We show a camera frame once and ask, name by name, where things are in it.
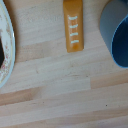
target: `orange object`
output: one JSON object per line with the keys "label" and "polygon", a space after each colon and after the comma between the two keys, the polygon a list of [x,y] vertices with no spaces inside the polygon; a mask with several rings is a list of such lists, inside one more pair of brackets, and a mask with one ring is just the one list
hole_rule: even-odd
{"label": "orange object", "polygon": [[83,2],[82,0],[64,0],[64,20],[67,52],[84,49]]}

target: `wooden table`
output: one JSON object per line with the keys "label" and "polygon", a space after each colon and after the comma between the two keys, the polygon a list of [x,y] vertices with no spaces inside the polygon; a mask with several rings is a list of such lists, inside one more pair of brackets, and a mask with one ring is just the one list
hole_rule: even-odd
{"label": "wooden table", "polygon": [[0,89],[0,128],[128,128],[128,71],[100,35],[109,0],[83,0],[83,52],[65,48],[63,0],[4,0],[16,62]]}

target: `blue cup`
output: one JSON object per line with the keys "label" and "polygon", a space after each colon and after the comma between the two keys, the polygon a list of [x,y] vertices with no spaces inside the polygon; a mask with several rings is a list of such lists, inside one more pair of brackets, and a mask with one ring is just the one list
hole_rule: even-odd
{"label": "blue cup", "polygon": [[101,35],[115,63],[128,68],[128,0],[112,0],[100,20]]}

